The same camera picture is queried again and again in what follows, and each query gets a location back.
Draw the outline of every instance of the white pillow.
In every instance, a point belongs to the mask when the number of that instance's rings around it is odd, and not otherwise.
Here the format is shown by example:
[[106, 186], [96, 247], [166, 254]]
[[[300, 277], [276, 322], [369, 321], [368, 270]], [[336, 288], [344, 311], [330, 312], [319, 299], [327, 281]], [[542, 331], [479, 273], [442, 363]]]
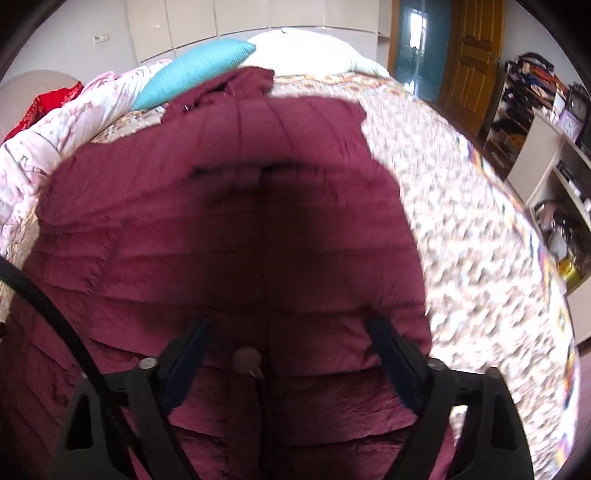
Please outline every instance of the white pillow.
[[328, 75], [361, 72], [389, 77], [379, 63], [365, 58], [347, 42], [331, 35], [282, 28], [255, 35], [249, 40], [256, 51], [241, 66], [275, 70], [275, 75]]

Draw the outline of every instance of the black cable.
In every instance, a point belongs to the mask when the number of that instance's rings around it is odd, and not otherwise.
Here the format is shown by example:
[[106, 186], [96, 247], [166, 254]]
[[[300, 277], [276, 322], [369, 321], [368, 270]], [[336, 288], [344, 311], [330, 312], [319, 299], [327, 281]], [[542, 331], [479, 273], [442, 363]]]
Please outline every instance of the black cable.
[[139, 438], [131, 429], [127, 420], [125, 420], [105, 378], [100, 373], [99, 368], [70, 323], [47, 295], [27, 279], [17, 267], [2, 256], [0, 256], [0, 281], [3, 281], [20, 294], [47, 321], [70, 349], [74, 359], [76, 359], [80, 368], [86, 374], [88, 381], [105, 406], [105, 410], [121, 435], [124, 444], [133, 450], [138, 460], [142, 463], [142, 466], [147, 471], [150, 471], [142, 453]]

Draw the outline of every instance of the yellow object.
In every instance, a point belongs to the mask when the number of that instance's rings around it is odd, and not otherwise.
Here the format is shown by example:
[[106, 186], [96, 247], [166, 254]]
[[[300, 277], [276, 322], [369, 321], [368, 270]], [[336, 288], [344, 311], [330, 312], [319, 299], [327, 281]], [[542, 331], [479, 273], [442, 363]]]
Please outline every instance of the yellow object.
[[566, 288], [568, 290], [581, 281], [581, 276], [574, 266], [572, 258], [565, 258], [558, 263], [558, 273], [566, 282]]

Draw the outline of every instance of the wooden door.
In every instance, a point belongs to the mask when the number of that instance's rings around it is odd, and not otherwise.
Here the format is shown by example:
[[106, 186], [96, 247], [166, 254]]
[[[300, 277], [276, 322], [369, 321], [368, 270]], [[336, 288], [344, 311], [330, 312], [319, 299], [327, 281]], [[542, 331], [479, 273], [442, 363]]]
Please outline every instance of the wooden door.
[[392, 18], [390, 19], [390, 47], [388, 50], [388, 73], [394, 78], [394, 67], [398, 60], [398, 27], [400, 23], [400, 0], [392, 0]]
[[495, 86], [505, 28], [504, 0], [452, 0], [452, 33], [439, 105], [477, 135]]

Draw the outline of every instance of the floral bedspread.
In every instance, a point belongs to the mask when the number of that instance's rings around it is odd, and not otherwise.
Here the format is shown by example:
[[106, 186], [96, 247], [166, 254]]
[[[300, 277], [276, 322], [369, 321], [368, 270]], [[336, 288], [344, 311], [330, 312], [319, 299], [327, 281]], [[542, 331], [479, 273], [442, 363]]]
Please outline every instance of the floral bedspread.
[[[417, 241], [433, 331], [431, 355], [454, 369], [498, 367], [524, 423], [537, 480], [550, 480], [574, 442], [579, 359], [563, 285], [511, 192], [439, 114], [392, 79], [356, 73], [276, 77], [273, 96], [359, 101], [376, 160], [401, 187]], [[94, 142], [160, 122], [164, 107], [131, 112]], [[8, 251], [22, 265], [37, 236], [31, 215]], [[0, 287], [0, 316], [9, 298]], [[465, 411], [451, 418], [458, 435]]]

